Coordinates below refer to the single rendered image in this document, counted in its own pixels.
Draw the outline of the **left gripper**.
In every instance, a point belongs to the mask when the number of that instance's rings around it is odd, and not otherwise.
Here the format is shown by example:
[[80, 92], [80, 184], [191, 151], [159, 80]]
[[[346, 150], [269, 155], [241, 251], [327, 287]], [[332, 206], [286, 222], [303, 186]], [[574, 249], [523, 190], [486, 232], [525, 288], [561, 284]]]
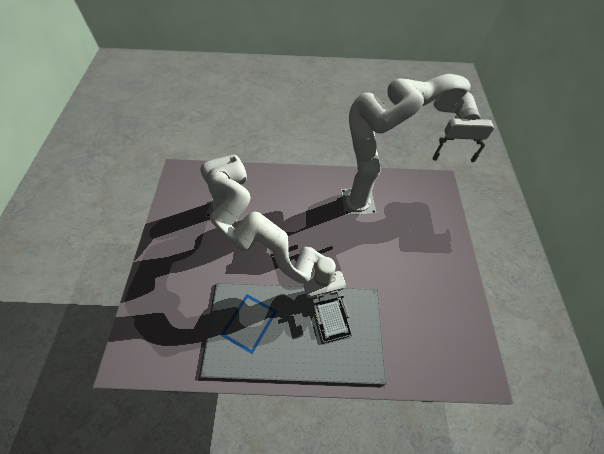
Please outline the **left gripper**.
[[[473, 119], [470, 119], [473, 118]], [[485, 147], [485, 139], [487, 139], [494, 130], [491, 120], [480, 120], [480, 116], [476, 113], [471, 113], [464, 116], [462, 119], [451, 119], [445, 127], [445, 138], [439, 139], [439, 146], [433, 156], [433, 160], [437, 161], [440, 155], [440, 149], [443, 143], [447, 140], [454, 139], [471, 139], [477, 141], [481, 147], [471, 158], [471, 162], [475, 162], [480, 152]]]

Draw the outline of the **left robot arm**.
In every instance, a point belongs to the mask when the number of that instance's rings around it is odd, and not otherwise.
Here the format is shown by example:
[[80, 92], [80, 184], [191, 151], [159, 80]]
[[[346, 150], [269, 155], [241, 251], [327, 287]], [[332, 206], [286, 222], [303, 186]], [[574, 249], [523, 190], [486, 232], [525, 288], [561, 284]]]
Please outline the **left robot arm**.
[[391, 130], [433, 100], [438, 111], [456, 113], [455, 118], [458, 119], [471, 113], [479, 115], [469, 90], [470, 83], [466, 78], [445, 74], [427, 82], [408, 79], [392, 81], [387, 94], [395, 106], [389, 110], [374, 94], [363, 93], [358, 96], [349, 113], [358, 172], [352, 190], [346, 197], [347, 205], [355, 211], [364, 211], [371, 204], [370, 195], [380, 174], [374, 132], [381, 134]]

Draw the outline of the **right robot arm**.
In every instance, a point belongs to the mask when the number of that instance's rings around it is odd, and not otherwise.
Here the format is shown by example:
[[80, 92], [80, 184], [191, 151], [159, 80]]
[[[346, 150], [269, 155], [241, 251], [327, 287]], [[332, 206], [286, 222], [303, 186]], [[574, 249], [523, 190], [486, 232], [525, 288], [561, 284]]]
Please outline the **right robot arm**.
[[280, 270], [296, 282], [309, 282], [314, 269], [318, 285], [328, 286], [332, 282], [336, 266], [331, 258], [303, 247], [293, 267], [287, 233], [259, 212], [251, 212], [235, 229], [232, 227], [250, 202], [250, 194], [242, 186], [247, 179], [246, 171], [238, 156], [207, 161], [201, 166], [201, 174], [214, 200], [210, 220], [233, 245], [246, 251], [256, 241], [260, 242], [273, 252]]

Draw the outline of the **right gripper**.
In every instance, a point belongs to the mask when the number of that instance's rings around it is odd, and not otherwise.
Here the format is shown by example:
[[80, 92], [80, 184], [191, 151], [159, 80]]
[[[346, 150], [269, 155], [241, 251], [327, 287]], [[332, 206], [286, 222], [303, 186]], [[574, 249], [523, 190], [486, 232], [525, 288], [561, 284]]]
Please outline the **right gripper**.
[[314, 277], [311, 277], [311, 279], [309, 280], [309, 282], [304, 284], [304, 289], [305, 289], [305, 293], [306, 296], [308, 298], [313, 298], [316, 297], [317, 299], [313, 300], [313, 306], [315, 309], [315, 313], [316, 313], [316, 317], [317, 317], [317, 321], [319, 326], [322, 325], [322, 321], [321, 321], [321, 317], [320, 314], [318, 314], [317, 311], [317, 307], [316, 304], [319, 303], [319, 298], [324, 297], [325, 294], [337, 294], [338, 298], [341, 298], [342, 303], [343, 303], [343, 311], [345, 314], [346, 319], [350, 318], [345, 300], [344, 300], [344, 294], [342, 293], [338, 293], [338, 291], [342, 291], [345, 287], [345, 280], [343, 278], [343, 275], [340, 271], [336, 271], [336, 275], [333, 277], [332, 282], [328, 285], [328, 286], [320, 286], [315, 282]]

